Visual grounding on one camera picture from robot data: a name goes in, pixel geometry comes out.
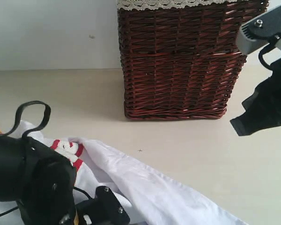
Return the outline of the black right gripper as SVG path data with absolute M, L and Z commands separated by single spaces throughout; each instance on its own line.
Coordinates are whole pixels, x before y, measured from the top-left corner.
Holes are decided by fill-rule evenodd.
M 281 58 L 271 66 L 272 75 L 242 102 L 245 112 L 230 120 L 238 136 L 281 126 Z

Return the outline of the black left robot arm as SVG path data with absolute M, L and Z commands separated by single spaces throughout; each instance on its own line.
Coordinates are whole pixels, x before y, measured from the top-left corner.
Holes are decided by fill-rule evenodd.
M 17 203 L 26 225 L 76 225 L 69 159 L 29 136 L 0 135 L 0 202 Z

